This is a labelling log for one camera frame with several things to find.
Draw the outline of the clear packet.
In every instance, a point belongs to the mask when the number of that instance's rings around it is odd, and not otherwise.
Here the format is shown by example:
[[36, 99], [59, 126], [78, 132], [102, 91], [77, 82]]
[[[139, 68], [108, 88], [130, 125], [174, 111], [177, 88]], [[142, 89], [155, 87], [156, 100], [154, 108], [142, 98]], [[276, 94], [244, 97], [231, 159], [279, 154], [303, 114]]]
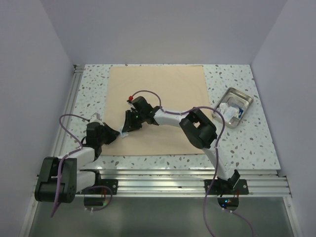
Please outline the clear packet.
[[123, 127], [121, 127], [120, 128], [120, 135], [121, 135], [122, 138], [124, 138], [124, 137], [128, 136], [128, 132], [124, 132], [123, 131]]

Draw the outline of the beige cloth mat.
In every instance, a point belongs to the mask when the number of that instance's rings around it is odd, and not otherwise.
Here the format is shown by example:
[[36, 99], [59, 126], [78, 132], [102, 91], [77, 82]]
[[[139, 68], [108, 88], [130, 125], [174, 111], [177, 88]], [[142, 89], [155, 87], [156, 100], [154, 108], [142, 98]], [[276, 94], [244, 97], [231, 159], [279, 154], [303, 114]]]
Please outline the beige cloth mat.
[[[143, 96], [153, 107], [167, 111], [187, 111], [203, 106], [208, 118], [211, 111], [202, 65], [197, 66], [124, 66], [112, 67], [106, 93], [104, 122], [114, 130], [122, 128], [127, 100]], [[182, 129], [169, 125], [148, 125], [119, 136], [102, 147], [106, 156], [156, 156], [202, 154], [192, 146]]]

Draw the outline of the blue white gauze packet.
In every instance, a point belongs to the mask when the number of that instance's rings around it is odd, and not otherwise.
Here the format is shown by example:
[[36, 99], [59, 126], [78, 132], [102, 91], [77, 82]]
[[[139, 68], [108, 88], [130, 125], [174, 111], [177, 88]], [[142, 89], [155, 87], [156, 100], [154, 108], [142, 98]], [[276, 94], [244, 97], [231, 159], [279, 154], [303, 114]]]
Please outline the blue white gauze packet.
[[225, 121], [229, 122], [232, 118], [241, 118], [244, 110], [240, 107], [232, 107], [230, 106], [229, 109], [224, 113], [223, 117]]

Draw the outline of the stainless steel tray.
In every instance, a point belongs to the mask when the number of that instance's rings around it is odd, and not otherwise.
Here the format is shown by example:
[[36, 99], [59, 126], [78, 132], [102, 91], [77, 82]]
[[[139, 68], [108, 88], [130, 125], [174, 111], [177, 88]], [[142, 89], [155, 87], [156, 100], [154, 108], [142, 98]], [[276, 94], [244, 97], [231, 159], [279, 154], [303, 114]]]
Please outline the stainless steel tray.
[[229, 87], [215, 109], [224, 117], [226, 126], [234, 129], [253, 103], [253, 97], [234, 87]]

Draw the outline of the white pouch dark item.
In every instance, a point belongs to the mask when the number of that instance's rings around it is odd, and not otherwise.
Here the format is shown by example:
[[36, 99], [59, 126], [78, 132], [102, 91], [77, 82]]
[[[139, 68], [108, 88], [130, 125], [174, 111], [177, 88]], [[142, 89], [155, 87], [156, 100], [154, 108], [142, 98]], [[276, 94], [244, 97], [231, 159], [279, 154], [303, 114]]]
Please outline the white pouch dark item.
[[220, 103], [218, 106], [218, 111], [224, 115], [224, 113], [229, 109], [229, 105], [227, 103]]

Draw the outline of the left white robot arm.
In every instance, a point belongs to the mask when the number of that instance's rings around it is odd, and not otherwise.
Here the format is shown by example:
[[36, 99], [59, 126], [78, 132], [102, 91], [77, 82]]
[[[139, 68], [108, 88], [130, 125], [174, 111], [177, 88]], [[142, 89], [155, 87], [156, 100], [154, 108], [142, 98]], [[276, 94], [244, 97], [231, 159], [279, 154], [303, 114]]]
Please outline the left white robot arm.
[[90, 122], [82, 148], [60, 157], [44, 158], [35, 188], [39, 202], [70, 203], [75, 194], [87, 189], [92, 194], [102, 190], [103, 182], [97, 171], [85, 170], [84, 166], [96, 161], [102, 146], [114, 142], [120, 132], [103, 122]]

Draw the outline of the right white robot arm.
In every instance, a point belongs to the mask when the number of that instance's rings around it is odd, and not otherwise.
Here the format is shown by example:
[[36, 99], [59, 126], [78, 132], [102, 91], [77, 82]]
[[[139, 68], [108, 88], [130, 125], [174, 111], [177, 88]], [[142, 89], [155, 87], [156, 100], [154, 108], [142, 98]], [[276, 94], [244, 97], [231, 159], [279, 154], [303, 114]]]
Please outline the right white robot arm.
[[152, 125], [169, 125], [182, 129], [187, 139], [195, 148], [202, 150], [217, 170], [217, 186], [222, 192], [231, 194], [237, 189], [240, 175], [231, 167], [226, 158], [219, 155], [219, 139], [224, 132], [222, 127], [216, 133], [214, 123], [201, 111], [194, 107], [186, 112], [169, 112], [160, 106], [152, 107], [144, 97], [129, 97], [127, 101], [131, 109], [125, 111], [125, 122], [122, 132], [132, 132], [142, 128], [143, 123]]

